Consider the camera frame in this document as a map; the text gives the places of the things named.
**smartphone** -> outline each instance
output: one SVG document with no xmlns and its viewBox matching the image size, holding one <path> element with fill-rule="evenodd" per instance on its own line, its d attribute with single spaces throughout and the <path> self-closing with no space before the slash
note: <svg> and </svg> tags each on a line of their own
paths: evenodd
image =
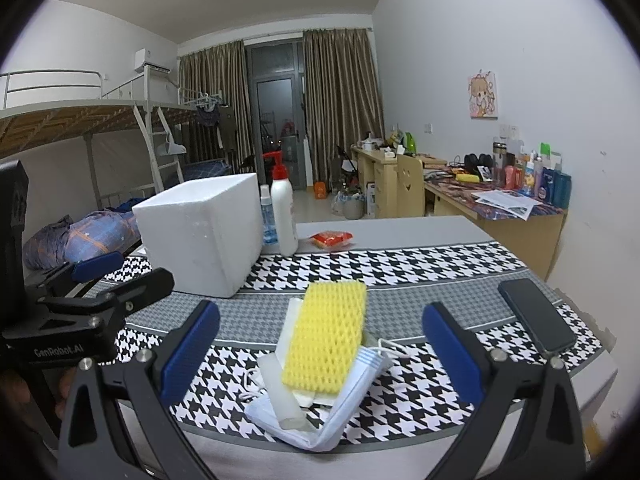
<svg viewBox="0 0 640 480">
<path fill-rule="evenodd" d="M 575 344 L 575 333 L 534 282 L 507 280 L 498 290 L 543 357 L 549 359 Z"/>
</svg>

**door frame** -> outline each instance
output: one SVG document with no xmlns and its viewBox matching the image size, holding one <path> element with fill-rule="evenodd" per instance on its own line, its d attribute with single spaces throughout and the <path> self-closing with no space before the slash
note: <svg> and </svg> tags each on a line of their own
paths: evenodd
<svg viewBox="0 0 640 480">
<path fill-rule="evenodd" d="M 254 75 L 253 65 L 253 52 L 255 49 L 264 46 L 274 46 L 278 44 L 291 44 L 293 52 L 293 70 L 287 70 L 284 72 L 274 72 L 263 76 Z M 258 174 L 258 180 L 261 184 L 266 183 L 266 175 L 264 172 L 264 159 L 262 158 L 262 139 L 260 137 L 260 109 L 258 107 L 258 83 L 264 83 L 269 81 L 278 81 L 281 79 L 289 79 L 291 81 L 291 95 L 292 95 L 292 107 L 293 107 L 293 121 L 296 125 L 296 134 L 298 137 L 298 173 L 300 175 L 300 182 L 298 186 L 294 186 L 295 189 L 306 189 L 306 157 L 305 157 L 305 139 L 306 139 L 306 123 L 305 114 L 303 111 L 303 81 L 305 76 L 304 59 L 302 60 L 302 70 L 300 70 L 301 63 L 298 55 L 298 44 L 302 44 L 302 38 L 293 38 L 290 40 L 277 40 L 277 41 L 265 41 L 263 43 L 254 43 L 246 45 L 246 64 L 247 75 L 249 82 L 249 102 L 251 107 L 251 122 L 254 140 L 254 152 L 255 152 L 255 169 Z"/>
</svg>

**door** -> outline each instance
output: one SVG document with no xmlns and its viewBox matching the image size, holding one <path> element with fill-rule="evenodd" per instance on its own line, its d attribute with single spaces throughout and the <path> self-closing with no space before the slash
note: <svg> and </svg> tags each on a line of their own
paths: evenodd
<svg viewBox="0 0 640 480">
<path fill-rule="evenodd" d="M 280 151 L 294 189 L 306 188 L 300 51 L 287 41 L 250 46 L 247 53 L 258 178 L 271 183 L 273 159 L 262 154 Z"/>
</svg>

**peeling paint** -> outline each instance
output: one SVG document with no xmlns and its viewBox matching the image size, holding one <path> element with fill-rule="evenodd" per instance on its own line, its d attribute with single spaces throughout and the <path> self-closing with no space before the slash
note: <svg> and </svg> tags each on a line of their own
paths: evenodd
<svg viewBox="0 0 640 480">
<path fill-rule="evenodd" d="M 618 342 L 618 338 L 611 333 L 608 327 L 604 327 L 604 330 L 598 326 L 596 319 L 588 312 L 581 311 L 576 304 L 569 298 L 562 290 L 556 288 L 554 290 L 558 296 L 560 296 L 567 305 L 569 305 L 578 317 L 584 321 L 598 339 L 600 339 L 602 345 L 607 352 L 611 352 Z"/>
</svg>

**blue face mask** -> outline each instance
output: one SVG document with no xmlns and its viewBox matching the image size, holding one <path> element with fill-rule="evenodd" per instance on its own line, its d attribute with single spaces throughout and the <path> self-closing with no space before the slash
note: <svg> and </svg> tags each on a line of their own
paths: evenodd
<svg viewBox="0 0 640 480">
<path fill-rule="evenodd" d="M 315 452 L 329 451 L 340 442 L 342 432 L 360 406 L 373 381 L 392 365 L 391 359 L 382 355 L 382 351 L 392 355 L 400 353 L 387 348 L 360 347 L 329 415 L 322 428 L 318 430 L 311 424 L 308 425 L 308 431 L 283 430 L 266 393 L 252 400 L 245 407 L 244 413 L 256 426 L 292 446 Z"/>
</svg>

